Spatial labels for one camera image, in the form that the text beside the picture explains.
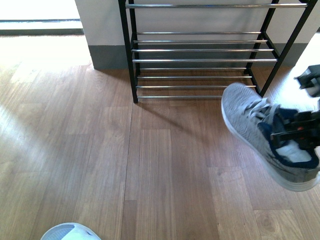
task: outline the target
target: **shoe lace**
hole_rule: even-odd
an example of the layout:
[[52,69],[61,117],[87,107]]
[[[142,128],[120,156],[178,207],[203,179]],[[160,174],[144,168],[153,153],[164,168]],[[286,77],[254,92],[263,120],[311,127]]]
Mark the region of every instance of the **shoe lace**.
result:
[[247,105],[243,111],[243,114],[248,113],[251,118],[257,118],[264,123],[272,125],[274,116],[278,112],[279,104],[271,105],[267,98],[262,98],[253,101]]

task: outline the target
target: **metal shoe rack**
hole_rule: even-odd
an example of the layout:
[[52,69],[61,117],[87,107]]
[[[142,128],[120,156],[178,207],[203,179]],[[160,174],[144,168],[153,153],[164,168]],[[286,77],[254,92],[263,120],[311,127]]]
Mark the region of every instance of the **metal shoe rack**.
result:
[[[197,82],[198,80],[233,80],[233,79],[250,79],[252,85],[248,87],[255,88],[256,92],[263,96],[269,85],[271,84],[272,80],[274,79],[277,71],[279,70],[280,66],[282,65],[286,55],[288,54],[290,48],[292,47],[295,39],[297,38],[299,32],[301,31],[302,27],[304,26],[306,20],[308,19],[311,11],[313,10],[315,4],[318,0],[299,0],[297,3],[279,3],[279,0],[272,0],[271,3],[265,4],[155,4],[151,3],[154,1],[150,1],[150,3],[144,4],[135,4],[134,0],[118,0],[119,9],[120,9],[120,16],[122,22],[122,30],[124,36],[124,43],[126,49],[126,56],[128,62],[128,69],[129,69],[129,76],[130,76],[130,83],[132,88],[132,96],[133,102],[137,103],[138,99],[154,99],[154,98],[165,98],[165,99],[197,99],[197,98],[218,98],[220,96],[217,95],[138,95],[137,91],[144,91],[144,90],[198,90],[198,89],[223,89],[227,87],[227,84],[224,85],[199,85],[199,84],[192,84],[192,85],[185,85],[185,84],[178,84],[178,85],[146,85],[146,83],[150,83],[150,81],[162,81],[165,83],[170,83],[171,81],[177,80],[185,80],[190,82],[190,80]],[[219,10],[219,9],[268,9],[267,14],[265,16],[264,22],[260,31],[250,31],[250,32],[238,32],[238,31],[216,31],[216,32],[144,32],[137,30],[137,21],[136,21],[136,9],[157,9],[157,10],[168,10],[168,9],[212,9],[212,10]],[[269,38],[267,34],[267,29],[270,24],[270,21],[275,13],[277,8],[304,8],[304,11],[295,26],[290,38],[288,39],[284,49],[281,53],[275,48],[272,40]],[[127,9],[129,9],[129,17],[130,17],[130,28],[127,19]],[[213,36],[213,35],[220,35],[220,36],[227,36],[227,35],[257,35],[256,40],[176,40],[176,39],[164,39],[164,40],[152,40],[152,39],[141,39],[141,36]],[[224,48],[220,49],[216,46],[232,46],[232,45],[241,45],[247,46],[248,44],[251,45],[251,48]],[[204,54],[209,53],[213,56],[213,53],[222,52],[222,53],[247,53],[249,57],[246,58],[170,58],[164,57],[172,56],[176,53],[192,53],[196,54]],[[272,58],[256,58],[257,54],[262,52],[270,52],[272,53]],[[149,54],[148,57],[143,57],[143,54]],[[150,58],[150,54],[155,54],[156,57],[160,58]],[[262,86],[262,88],[258,85],[256,78],[252,71],[253,63],[274,63],[274,67],[267,78],[266,82]],[[219,66],[219,67],[212,67],[210,64],[217,65],[217,64],[229,64],[231,66]],[[234,67],[235,64],[243,64],[242,67]],[[167,73],[172,73],[174,71],[180,71],[188,73],[188,71],[214,71],[214,72],[232,72],[232,71],[243,71],[243,74],[240,76],[221,76],[221,75],[174,75],[168,76]],[[148,75],[148,73],[166,73],[163,75]]]

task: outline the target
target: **wooden floor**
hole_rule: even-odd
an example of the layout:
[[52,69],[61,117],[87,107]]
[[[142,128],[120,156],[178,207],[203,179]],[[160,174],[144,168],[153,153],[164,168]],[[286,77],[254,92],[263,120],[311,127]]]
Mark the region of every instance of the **wooden floor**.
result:
[[[315,38],[299,67],[280,70],[272,102],[317,109],[293,79],[319,64]],[[228,132],[220,100],[133,104],[127,70],[94,70],[86,44],[0,38],[1,240],[65,222],[102,240],[320,238],[320,186],[277,185]],[[268,71],[255,69],[261,81]]]

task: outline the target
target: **black metal frame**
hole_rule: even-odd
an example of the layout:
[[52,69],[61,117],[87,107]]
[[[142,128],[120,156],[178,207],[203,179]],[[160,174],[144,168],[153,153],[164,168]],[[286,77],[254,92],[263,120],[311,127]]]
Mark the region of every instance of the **black metal frame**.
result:
[[[280,66],[282,65],[285,57],[287,56],[290,48],[292,47],[294,41],[296,40],[298,34],[300,33],[302,27],[304,26],[306,20],[308,19],[310,13],[312,12],[314,6],[316,5],[318,0],[300,0],[301,4],[279,4],[279,0],[272,0],[270,4],[257,4],[257,5],[227,5],[227,4],[218,4],[218,5],[201,5],[201,4],[194,4],[194,5],[173,5],[173,4],[135,4],[134,0],[128,0],[128,4],[126,5],[126,0],[118,0],[119,3],[119,10],[120,10],[120,16],[121,16],[121,23],[122,23],[122,30],[123,30],[123,37],[124,37],[124,44],[125,44],[125,50],[126,50],[126,56],[127,56],[127,63],[128,63],[128,69],[129,69],[129,76],[130,76],[130,83],[131,83],[131,89],[132,89],[132,96],[133,96],[133,102],[137,103],[138,98],[190,98],[190,96],[137,96],[137,89],[138,88],[144,88],[141,86],[138,86],[138,78],[141,74],[141,66],[140,63],[149,62],[149,63],[171,63],[171,62],[188,62],[188,63],[206,63],[206,62],[247,62],[244,74],[249,75],[251,78],[252,84],[255,87],[255,90],[258,94],[260,94],[262,97],[265,95],[268,87],[270,86],[272,80],[276,76],[276,73],[278,72]],[[275,13],[276,8],[305,8],[303,14],[301,15],[297,25],[295,26],[290,38],[288,39],[284,49],[281,53],[275,48],[275,45],[273,44],[272,40],[269,38],[267,34],[267,29],[269,27],[269,24],[271,22],[271,19]],[[137,31],[137,23],[136,23],[136,12],[135,9],[137,8],[269,8],[268,12],[266,14],[266,17],[264,19],[264,22],[262,24],[260,32],[138,32]],[[130,40],[130,34],[129,34],[129,26],[128,26],[128,20],[127,20],[127,10],[129,9],[129,15],[130,15],[130,21],[131,21],[131,40]],[[138,34],[258,34],[258,37],[256,41],[252,41],[254,43],[253,51],[251,50],[251,54],[249,59],[140,59],[139,51],[134,51],[139,49],[139,43],[138,43]],[[235,43],[237,41],[225,41],[225,43]],[[261,47],[261,43],[266,42],[266,45],[269,47],[269,49],[272,50],[272,54],[275,57],[275,59],[256,59],[257,53]],[[269,77],[267,78],[267,81],[265,82],[262,89],[259,87],[256,78],[252,71],[252,66],[254,62],[276,62]],[[200,86],[179,86],[181,88],[202,88]],[[160,87],[157,86],[155,88],[161,89],[161,88],[173,88],[176,87]],[[217,98],[217,96],[192,96],[192,98]]]

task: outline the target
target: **gray sneaker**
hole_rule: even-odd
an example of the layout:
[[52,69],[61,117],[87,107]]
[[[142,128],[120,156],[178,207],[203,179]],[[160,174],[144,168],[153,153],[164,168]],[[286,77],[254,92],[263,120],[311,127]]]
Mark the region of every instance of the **gray sneaker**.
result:
[[283,188],[302,192],[319,182],[319,158],[314,149],[301,150],[294,140],[279,147],[271,141],[271,134],[285,132],[283,120],[293,118],[297,110],[271,105],[244,84],[233,83],[223,92],[221,111],[229,131],[259,155],[267,172]]

